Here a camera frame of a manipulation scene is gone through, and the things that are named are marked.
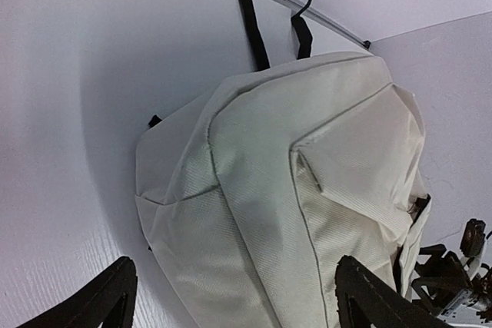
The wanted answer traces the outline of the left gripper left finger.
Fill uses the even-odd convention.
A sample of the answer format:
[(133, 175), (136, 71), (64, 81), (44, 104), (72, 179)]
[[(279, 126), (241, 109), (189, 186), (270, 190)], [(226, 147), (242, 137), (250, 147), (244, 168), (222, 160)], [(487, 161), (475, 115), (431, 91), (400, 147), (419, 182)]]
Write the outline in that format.
[(137, 286), (134, 261), (120, 257), (77, 293), (20, 327), (131, 328)]

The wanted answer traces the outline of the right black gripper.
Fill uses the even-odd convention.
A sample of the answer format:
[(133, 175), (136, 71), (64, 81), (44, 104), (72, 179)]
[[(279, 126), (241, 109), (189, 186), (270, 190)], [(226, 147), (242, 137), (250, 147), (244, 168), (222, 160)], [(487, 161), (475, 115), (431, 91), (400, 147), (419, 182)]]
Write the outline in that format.
[(427, 260), (416, 263), (413, 304), (435, 317), (451, 317), (461, 306), (481, 319), (491, 318), (491, 267), (482, 261), (491, 240), (482, 220), (470, 219), (460, 242), (459, 257), (443, 244), (422, 247)]

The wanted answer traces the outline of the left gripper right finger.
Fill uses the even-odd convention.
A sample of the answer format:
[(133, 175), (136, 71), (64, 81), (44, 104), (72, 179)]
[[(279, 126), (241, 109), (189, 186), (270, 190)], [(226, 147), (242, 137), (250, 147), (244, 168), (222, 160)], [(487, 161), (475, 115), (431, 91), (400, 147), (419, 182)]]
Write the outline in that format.
[(335, 271), (342, 327), (447, 327), (437, 318), (459, 305), (461, 261), (455, 254), (430, 254), (425, 263), (399, 254), (391, 278), (382, 280), (355, 257), (344, 255)]

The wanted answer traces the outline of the cream canvas backpack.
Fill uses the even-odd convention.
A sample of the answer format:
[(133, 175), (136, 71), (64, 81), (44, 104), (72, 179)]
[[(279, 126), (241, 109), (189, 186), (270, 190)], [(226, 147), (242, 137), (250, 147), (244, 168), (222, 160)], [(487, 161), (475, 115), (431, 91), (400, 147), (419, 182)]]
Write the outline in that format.
[(430, 211), (414, 96), (374, 55), (228, 78), (146, 131), (135, 202), (199, 327), (337, 327), (345, 255), (403, 297)]

